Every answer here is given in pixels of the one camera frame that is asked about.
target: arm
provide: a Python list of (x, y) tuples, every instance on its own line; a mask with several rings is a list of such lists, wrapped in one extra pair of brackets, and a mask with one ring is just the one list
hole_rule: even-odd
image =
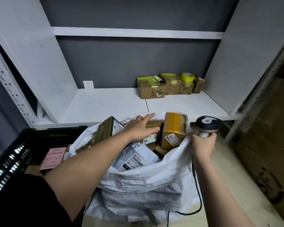
[(209, 227), (255, 227), (244, 213), (210, 162), (216, 134), (200, 138), (193, 134), (193, 164), (204, 202)]
[(80, 152), (44, 176), (72, 221), (119, 153), (129, 143), (160, 130), (159, 127), (145, 128), (154, 115), (132, 119), (122, 132)]

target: left hand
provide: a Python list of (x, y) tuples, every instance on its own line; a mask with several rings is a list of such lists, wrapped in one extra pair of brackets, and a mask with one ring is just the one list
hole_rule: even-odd
[(158, 133), (160, 128), (153, 127), (146, 129), (146, 123), (155, 116), (155, 113), (149, 114), (145, 117), (137, 116), (136, 119), (132, 119), (129, 124), (124, 128), (123, 132), (126, 132), (130, 136), (131, 142), (136, 142), (145, 137)]

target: wall outlet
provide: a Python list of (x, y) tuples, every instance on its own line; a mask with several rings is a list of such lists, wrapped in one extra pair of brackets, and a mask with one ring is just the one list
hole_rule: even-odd
[(94, 89), (94, 83), (93, 83), (93, 81), (84, 80), (84, 81), (83, 81), (83, 84), (84, 84), (84, 88), (85, 88), (85, 89)]

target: black cable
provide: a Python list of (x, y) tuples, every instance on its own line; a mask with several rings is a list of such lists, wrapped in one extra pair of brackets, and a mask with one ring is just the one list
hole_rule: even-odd
[[(196, 184), (197, 192), (198, 192), (199, 199), (200, 199), (200, 208), (197, 211), (192, 212), (192, 213), (181, 213), (181, 212), (176, 211), (176, 213), (184, 215), (184, 216), (193, 215), (193, 214), (200, 212), (200, 210), (202, 209), (202, 206), (203, 206), (200, 191), (199, 191), (198, 184), (197, 184), (196, 172), (195, 172), (194, 167), (193, 167), (193, 163), (191, 163), (191, 168), (193, 170), (193, 178), (195, 179), (195, 184)], [(168, 224), (169, 224), (169, 211), (167, 212), (167, 225), (166, 225), (166, 227), (168, 227)]]

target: black plastic crate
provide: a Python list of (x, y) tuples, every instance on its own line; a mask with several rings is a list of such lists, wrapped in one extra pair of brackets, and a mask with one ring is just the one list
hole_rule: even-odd
[(86, 128), (87, 126), (46, 130), (24, 129), (0, 155), (0, 191), (15, 172), (24, 173), (29, 165), (41, 164), (50, 148), (66, 147)]

